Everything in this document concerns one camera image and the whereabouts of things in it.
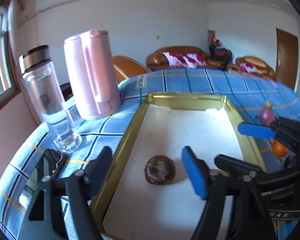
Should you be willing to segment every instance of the smartphone screen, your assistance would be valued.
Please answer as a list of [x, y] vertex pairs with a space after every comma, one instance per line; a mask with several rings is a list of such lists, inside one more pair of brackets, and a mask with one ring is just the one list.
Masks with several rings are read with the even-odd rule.
[[23, 188], [23, 191], [19, 197], [20, 204], [27, 209], [29, 203], [31, 202], [32, 195], [36, 191], [42, 177], [49, 175], [52, 178], [55, 178], [65, 160], [66, 153], [52, 149], [46, 149], [32, 171], [25, 187]]

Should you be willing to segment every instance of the pink wall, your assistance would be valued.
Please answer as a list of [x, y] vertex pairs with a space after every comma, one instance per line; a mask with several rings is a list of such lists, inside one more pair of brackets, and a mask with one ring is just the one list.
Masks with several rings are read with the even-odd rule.
[[0, 177], [16, 151], [36, 127], [22, 93], [0, 110]]

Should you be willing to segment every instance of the curtain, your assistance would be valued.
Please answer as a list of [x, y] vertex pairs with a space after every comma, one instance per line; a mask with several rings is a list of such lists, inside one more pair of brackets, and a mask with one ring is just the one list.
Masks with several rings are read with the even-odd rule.
[[22, 95], [26, 101], [27, 107], [37, 125], [41, 124], [40, 118], [31, 103], [30, 97], [26, 88], [24, 87], [22, 80], [22, 73], [19, 64], [19, 54], [17, 52], [18, 44], [18, 26], [19, 26], [19, 10], [20, 5], [17, 0], [11, 0], [8, 6], [8, 34], [7, 34], [7, 64], [10, 65], [12, 73], [15, 76], [16, 81], [22, 91]]

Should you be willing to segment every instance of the white paper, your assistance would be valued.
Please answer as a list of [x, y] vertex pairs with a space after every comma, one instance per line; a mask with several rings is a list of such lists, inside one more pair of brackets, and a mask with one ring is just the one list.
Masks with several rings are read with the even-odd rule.
[[[243, 159], [225, 109], [189, 111], [150, 105], [103, 220], [107, 233], [125, 240], [191, 238], [205, 201], [194, 193], [183, 167], [184, 146], [190, 146], [211, 169], [216, 168], [213, 160], [218, 154]], [[175, 162], [172, 184], [157, 186], [146, 181], [144, 168], [156, 155]], [[231, 201], [227, 197], [219, 239], [226, 232]]]

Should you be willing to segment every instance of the air conditioner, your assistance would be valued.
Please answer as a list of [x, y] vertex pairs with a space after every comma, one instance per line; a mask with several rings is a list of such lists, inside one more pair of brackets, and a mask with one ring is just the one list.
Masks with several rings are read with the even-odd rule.
[[35, 11], [38, 13], [47, 9], [51, 9], [75, 1], [77, 0], [37, 0], [35, 2]]

